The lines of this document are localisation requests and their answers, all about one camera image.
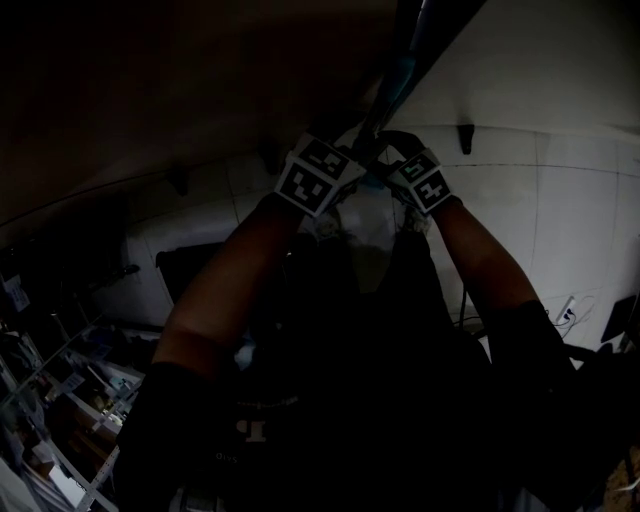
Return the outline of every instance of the glove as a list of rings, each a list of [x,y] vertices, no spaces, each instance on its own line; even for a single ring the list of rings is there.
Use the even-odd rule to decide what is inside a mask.
[[[366,169],[335,143],[362,116],[346,111],[316,120],[287,155],[275,192],[312,217],[353,194]]]
[[[378,141],[381,142],[378,142],[376,151],[382,153],[392,146],[405,160],[386,165],[373,159],[367,170],[389,187],[399,201],[427,214],[452,196],[440,162],[418,137],[387,131],[378,134]]]

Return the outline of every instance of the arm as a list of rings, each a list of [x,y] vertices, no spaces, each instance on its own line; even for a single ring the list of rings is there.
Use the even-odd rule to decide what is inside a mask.
[[[154,363],[178,364],[215,380],[247,326],[249,312],[287,253],[303,213],[265,198],[193,280],[174,307]]]
[[[460,201],[445,202],[433,218],[480,313],[515,309],[538,300],[520,266]]]

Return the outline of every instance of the white object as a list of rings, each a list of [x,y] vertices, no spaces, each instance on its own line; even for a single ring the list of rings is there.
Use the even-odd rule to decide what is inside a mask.
[[[443,168],[428,149],[398,164],[384,182],[400,201],[423,214],[451,196]]]
[[[560,310],[558,317],[556,318],[556,326],[569,324],[571,322],[571,314],[575,315],[576,299],[572,295],[567,299],[566,304]]]

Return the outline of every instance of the cable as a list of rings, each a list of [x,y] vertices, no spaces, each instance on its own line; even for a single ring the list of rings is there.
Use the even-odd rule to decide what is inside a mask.
[[[573,314],[573,311],[568,311],[567,314],[573,317],[573,323],[569,326],[569,328],[567,329],[567,332],[564,333],[564,335],[562,336],[562,339],[565,339],[567,337],[567,335],[571,332],[571,329],[573,329],[573,327],[576,325],[576,322],[578,320],[576,315]]]
[[[464,323],[464,310],[467,307],[467,287],[462,286],[462,304],[460,305],[460,319],[458,320],[458,328],[462,328],[462,324]]]

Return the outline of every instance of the electrical outlet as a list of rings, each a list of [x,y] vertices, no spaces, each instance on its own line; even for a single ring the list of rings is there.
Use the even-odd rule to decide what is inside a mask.
[[[570,313],[573,313],[574,315],[576,313],[574,311],[575,307],[576,307],[576,299],[572,295],[567,299],[566,304],[560,310],[560,314],[558,315],[558,318],[556,318],[556,325],[563,325],[563,324],[569,323],[571,321]]]

